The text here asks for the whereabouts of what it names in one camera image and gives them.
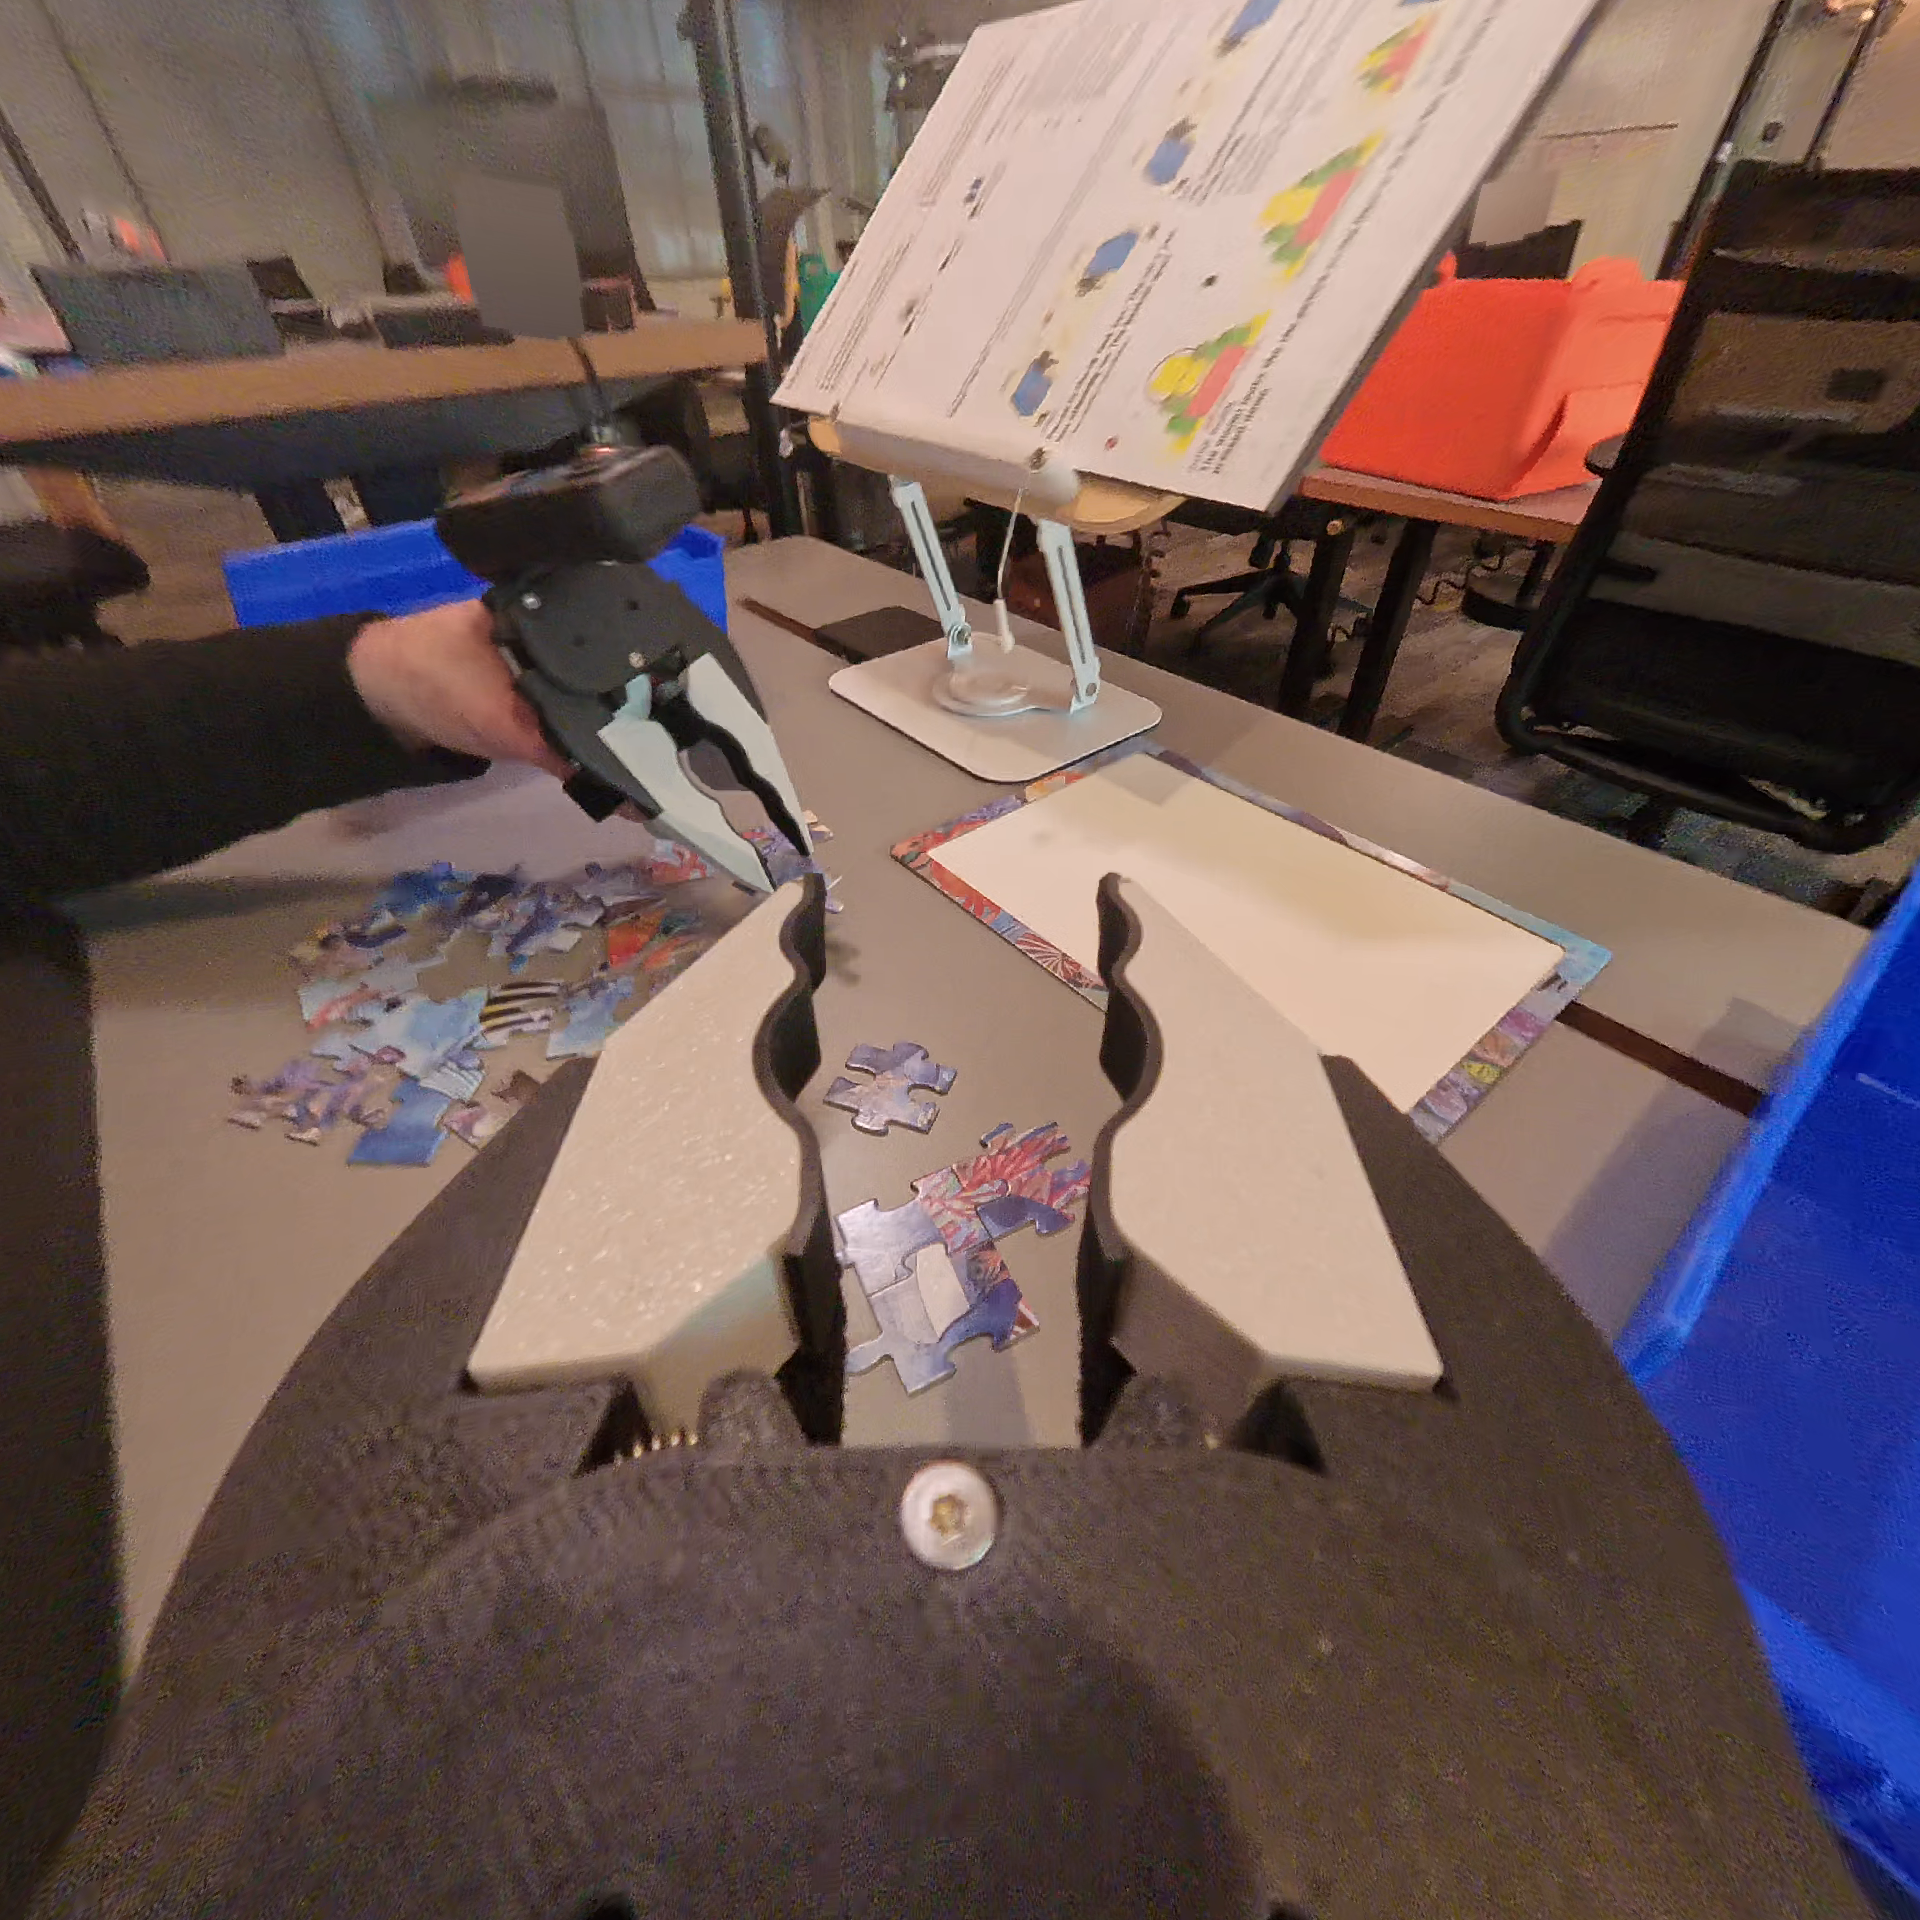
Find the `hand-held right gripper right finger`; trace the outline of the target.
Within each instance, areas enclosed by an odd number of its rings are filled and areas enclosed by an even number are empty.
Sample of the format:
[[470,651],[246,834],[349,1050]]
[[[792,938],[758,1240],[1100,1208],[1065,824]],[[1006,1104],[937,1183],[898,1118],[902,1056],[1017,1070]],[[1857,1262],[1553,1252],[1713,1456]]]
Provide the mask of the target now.
[[1159,1383],[1202,1436],[1307,1430],[1307,1385],[1432,1398],[1444,1360],[1327,1056],[1140,878],[1099,886],[1117,1112],[1078,1240],[1078,1433]]

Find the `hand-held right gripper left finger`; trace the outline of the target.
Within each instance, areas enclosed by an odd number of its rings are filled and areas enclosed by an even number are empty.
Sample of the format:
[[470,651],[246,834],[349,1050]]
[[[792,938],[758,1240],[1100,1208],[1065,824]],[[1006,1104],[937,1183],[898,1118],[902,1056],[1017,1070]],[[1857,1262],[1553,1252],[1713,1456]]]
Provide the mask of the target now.
[[650,1433],[758,1373],[846,1418],[846,1301],[802,1093],[824,1063],[827,881],[762,898],[601,1050],[469,1360],[477,1392],[621,1385]]

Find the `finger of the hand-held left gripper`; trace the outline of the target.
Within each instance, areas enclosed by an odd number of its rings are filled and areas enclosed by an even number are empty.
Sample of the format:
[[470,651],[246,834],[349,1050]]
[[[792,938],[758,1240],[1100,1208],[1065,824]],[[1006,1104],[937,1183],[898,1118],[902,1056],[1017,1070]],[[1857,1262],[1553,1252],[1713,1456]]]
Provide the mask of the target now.
[[715,824],[699,793],[691,793],[675,777],[671,760],[674,737],[662,731],[662,681],[661,676],[630,676],[621,704],[614,708],[610,721],[601,730],[597,743],[610,752],[610,758],[629,775],[629,793],[634,805],[648,807],[650,818],[666,829],[674,841],[696,849],[710,867],[728,872],[750,892],[770,896],[782,881],[770,875],[765,856],[750,841],[744,843],[713,843],[701,829]]
[[662,731],[674,737],[675,777],[718,824],[718,829],[701,826],[715,847],[744,843],[718,800],[721,792],[740,792],[767,818],[785,854],[812,859],[807,807],[755,685],[741,682],[718,652],[691,657],[675,676],[662,681]]

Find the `purple blue puzzle piece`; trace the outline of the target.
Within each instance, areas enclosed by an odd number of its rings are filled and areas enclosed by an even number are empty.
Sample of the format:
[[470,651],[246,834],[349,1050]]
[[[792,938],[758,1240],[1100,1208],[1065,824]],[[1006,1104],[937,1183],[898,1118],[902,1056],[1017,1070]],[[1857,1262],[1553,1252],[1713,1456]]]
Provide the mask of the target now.
[[824,1104],[853,1118],[866,1136],[893,1131],[928,1136],[953,1081],[957,1069],[934,1063],[918,1042],[853,1045]]

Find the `blue white-patch puzzle piece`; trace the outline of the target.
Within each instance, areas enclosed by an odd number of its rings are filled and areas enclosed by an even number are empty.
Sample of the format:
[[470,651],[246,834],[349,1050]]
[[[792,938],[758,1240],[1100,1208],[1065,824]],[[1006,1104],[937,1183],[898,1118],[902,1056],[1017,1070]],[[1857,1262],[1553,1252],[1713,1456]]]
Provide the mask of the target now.
[[1006,1353],[1040,1328],[1024,1286],[999,1247],[983,1244],[953,1253],[944,1244],[918,1247],[894,1279],[868,1293],[878,1333],[848,1350],[846,1375],[863,1377],[893,1361],[905,1395],[953,1377],[957,1350],[986,1340]]

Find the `person's left forearm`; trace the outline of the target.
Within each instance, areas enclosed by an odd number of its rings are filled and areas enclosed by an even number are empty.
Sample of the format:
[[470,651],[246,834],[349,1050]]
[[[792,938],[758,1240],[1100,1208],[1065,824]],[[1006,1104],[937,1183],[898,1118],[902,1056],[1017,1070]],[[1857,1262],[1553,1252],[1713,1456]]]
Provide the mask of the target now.
[[30,657],[3,667],[3,907],[199,861],[306,814],[490,760],[402,746],[360,703],[380,618]]

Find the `person's left hand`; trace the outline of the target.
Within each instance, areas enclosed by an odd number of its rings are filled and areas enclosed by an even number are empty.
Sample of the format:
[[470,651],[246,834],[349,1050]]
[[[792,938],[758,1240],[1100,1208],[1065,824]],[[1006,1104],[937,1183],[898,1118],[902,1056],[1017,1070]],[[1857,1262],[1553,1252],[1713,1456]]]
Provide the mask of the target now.
[[410,748],[573,775],[523,699],[484,600],[367,623],[349,645],[349,682]]

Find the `blue plastic bin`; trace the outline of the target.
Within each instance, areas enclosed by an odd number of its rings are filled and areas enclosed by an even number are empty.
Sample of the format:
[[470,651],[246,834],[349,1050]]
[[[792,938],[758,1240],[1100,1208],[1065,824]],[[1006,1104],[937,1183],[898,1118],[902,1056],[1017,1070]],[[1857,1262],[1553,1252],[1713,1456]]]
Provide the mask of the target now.
[[1618,1356],[1727,1549],[1819,1810],[1916,1916],[1916,881]]
[[500,587],[526,630],[658,652],[728,634],[724,543],[692,522],[441,516],[226,558],[240,627],[416,615]]

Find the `long wooden table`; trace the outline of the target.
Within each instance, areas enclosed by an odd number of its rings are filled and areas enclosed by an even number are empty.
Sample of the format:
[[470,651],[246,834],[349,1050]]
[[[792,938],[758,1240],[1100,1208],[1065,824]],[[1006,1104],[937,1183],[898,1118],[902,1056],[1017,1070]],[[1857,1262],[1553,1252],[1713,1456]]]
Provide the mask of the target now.
[[584,430],[576,351],[323,346],[3,383],[3,464],[255,492],[448,468]]

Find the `black metal pole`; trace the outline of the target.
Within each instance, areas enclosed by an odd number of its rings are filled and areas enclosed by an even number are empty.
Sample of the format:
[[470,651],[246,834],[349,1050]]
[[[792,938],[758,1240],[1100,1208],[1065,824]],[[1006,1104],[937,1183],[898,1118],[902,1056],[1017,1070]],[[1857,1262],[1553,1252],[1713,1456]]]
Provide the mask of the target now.
[[748,370],[744,415],[755,451],[755,474],[767,503],[774,538],[803,530],[792,458],[782,454],[782,411],[774,390],[782,376],[782,325],[762,272],[762,219],[750,117],[740,60],[733,2],[686,2],[681,36],[692,46],[701,117],[710,131],[710,169],[715,182],[733,312],[762,338],[762,359]]

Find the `dark grey box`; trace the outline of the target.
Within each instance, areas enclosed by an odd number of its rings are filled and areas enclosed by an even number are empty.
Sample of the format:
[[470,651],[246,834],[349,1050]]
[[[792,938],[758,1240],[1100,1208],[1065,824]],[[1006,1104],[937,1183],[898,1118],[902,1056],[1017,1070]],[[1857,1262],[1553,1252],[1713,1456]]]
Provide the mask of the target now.
[[83,366],[285,356],[276,315],[240,261],[204,269],[30,269]]

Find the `printed instruction sheet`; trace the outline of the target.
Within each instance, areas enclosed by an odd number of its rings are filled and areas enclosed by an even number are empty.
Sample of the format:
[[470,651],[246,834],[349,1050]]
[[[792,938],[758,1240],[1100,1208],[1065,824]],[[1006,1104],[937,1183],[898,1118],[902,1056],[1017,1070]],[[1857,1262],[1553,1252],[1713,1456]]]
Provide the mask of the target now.
[[810,417],[1280,501],[1596,2],[983,26],[785,376]]

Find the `wooden side table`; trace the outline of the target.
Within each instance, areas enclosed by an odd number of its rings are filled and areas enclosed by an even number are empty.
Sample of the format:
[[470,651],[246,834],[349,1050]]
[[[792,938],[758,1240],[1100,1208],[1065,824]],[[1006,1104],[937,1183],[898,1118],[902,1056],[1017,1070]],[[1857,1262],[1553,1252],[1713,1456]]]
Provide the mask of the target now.
[[1349,468],[1311,468],[1307,476],[1295,488],[1297,497],[1402,518],[1402,538],[1392,549],[1376,609],[1370,609],[1363,621],[1357,681],[1349,685],[1337,731],[1359,746],[1370,743],[1392,682],[1392,671],[1398,667],[1406,630],[1429,579],[1439,530],[1474,530],[1479,535],[1507,535],[1559,549],[1580,530],[1596,490],[1600,479],[1585,476],[1580,482],[1553,492],[1482,501],[1438,492]]

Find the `black mesh office chair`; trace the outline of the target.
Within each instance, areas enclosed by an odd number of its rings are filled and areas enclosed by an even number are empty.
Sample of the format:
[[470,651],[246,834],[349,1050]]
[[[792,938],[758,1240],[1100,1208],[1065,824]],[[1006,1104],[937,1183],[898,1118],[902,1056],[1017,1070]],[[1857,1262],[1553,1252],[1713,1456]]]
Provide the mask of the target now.
[[1741,162],[1495,721],[1830,856],[1916,814],[1916,169]]

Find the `puzzle frame board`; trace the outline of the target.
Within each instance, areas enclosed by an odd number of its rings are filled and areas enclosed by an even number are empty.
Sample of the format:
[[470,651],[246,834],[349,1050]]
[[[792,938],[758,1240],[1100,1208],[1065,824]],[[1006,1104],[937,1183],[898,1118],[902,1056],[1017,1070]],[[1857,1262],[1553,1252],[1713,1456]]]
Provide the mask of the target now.
[[1585,935],[1149,746],[1017,786],[902,841],[893,859],[1099,1008],[1099,886],[1140,881],[1432,1143],[1612,960]]

